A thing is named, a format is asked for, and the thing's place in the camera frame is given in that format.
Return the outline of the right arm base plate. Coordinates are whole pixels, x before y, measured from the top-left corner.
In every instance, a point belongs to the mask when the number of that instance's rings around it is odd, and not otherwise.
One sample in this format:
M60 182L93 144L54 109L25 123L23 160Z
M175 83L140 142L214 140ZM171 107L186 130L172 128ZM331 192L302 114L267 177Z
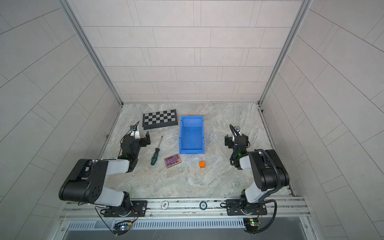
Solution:
M221 206L227 210L228 216L265 216L268 214L265 205L250 204L240 199L227 199Z

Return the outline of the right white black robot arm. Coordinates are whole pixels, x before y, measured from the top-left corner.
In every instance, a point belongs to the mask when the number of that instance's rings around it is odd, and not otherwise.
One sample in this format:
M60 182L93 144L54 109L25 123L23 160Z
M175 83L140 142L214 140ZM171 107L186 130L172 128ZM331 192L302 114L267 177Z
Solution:
M230 164L239 170L250 169L254 181L240 195L238 206L244 212L265 204L265 198L287 187L290 177L275 150L247 151L250 145L246 135L225 136L225 146L233 150Z

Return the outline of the green handled screwdriver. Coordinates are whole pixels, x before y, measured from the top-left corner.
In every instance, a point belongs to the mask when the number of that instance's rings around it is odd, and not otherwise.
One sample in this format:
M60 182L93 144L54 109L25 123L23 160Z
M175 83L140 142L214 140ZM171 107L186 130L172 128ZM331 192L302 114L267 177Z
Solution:
M151 158L151 165L154 166L157 162L157 159L158 159L158 156L159 156L159 152L160 152L160 146L161 146L161 142L162 142L162 139L163 139L163 136L161 136L160 138L160 142L159 142L159 145L157 148L155 148L155 152Z

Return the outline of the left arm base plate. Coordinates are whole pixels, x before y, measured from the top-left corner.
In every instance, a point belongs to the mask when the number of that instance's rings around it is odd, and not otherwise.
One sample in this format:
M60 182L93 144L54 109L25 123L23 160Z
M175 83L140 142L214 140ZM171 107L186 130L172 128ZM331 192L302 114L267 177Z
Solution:
M119 207L107 206L101 210L101 215L107 218L144 217L147 210L147 201L123 202Z

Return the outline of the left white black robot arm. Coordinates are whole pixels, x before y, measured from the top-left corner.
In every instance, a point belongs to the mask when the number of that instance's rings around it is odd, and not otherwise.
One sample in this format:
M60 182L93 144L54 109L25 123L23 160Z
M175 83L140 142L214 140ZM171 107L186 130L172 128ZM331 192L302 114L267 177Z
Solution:
M130 195L104 186L106 176L130 173L138 163L140 149L151 144L149 132L144 138L132 131L121 141L122 154L117 159L80 159L59 190L59 199L104 205L130 211Z

